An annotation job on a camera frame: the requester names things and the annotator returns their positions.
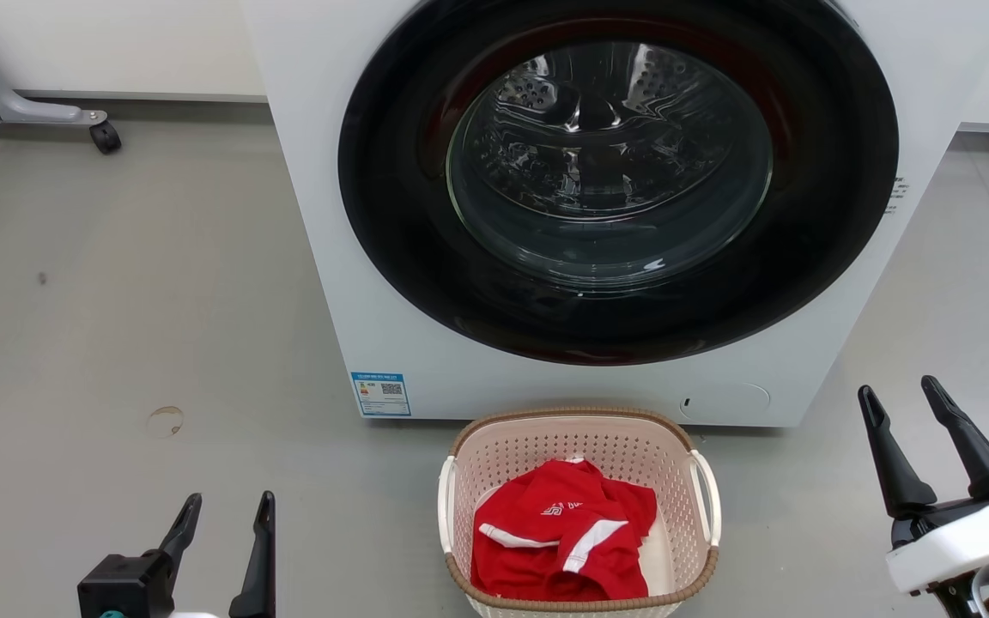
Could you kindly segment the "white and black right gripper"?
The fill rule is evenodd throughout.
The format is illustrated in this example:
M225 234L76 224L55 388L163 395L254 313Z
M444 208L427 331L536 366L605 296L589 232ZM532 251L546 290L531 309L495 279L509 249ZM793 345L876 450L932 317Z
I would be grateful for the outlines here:
M857 391L884 510L892 518L886 564L907 594L980 594L989 586L989 439L937 377L924 375L923 394L945 426L964 466L972 500L938 504L891 431L891 420L868 385Z

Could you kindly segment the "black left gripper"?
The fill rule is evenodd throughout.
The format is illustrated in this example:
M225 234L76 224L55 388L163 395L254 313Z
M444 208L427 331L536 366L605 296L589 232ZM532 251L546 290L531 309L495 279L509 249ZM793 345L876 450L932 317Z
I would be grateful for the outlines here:
M276 617L276 496L264 490L252 534L254 542L242 591L230 603L230 617ZM161 541L161 550L140 556L109 554L78 584L82 617L169 617L175 613L173 587L182 555L195 539L203 496L187 497Z

